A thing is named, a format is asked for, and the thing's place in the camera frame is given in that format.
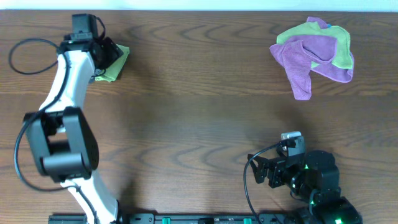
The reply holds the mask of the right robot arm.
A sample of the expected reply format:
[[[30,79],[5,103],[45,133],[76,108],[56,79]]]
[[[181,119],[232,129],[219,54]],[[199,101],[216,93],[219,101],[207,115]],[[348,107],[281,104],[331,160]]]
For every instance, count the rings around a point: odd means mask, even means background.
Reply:
[[[271,188],[286,185],[290,196],[307,204],[285,214],[273,213],[268,223],[360,224],[362,216],[341,195],[340,172],[333,154],[305,150],[301,132],[281,134],[281,140],[255,154],[248,154],[243,171],[246,200],[258,223],[265,223],[253,209],[246,174],[251,168],[258,184],[269,180]]]

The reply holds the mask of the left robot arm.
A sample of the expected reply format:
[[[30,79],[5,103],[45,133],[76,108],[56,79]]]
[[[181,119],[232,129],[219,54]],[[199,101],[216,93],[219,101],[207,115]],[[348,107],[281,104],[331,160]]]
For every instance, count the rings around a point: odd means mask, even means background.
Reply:
[[[97,171],[99,149],[83,114],[95,71],[112,67],[124,52],[109,37],[72,38],[57,49],[58,68],[49,95],[35,113],[27,113],[25,134],[42,176],[69,190],[86,213],[87,223],[118,223],[119,203]]]

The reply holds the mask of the light green microfiber cloth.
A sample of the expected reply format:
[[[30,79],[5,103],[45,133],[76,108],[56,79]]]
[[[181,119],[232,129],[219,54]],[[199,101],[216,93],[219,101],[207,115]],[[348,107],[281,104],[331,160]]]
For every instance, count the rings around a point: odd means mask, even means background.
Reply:
[[[119,45],[117,46],[122,50],[123,54],[120,56],[112,65],[104,70],[101,70],[99,74],[96,74],[93,79],[94,81],[106,81],[106,82],[114,82],[116,81],[119,73],[123,69],[123,66],[127,60],[128,55],[130,54],[130,48]]]

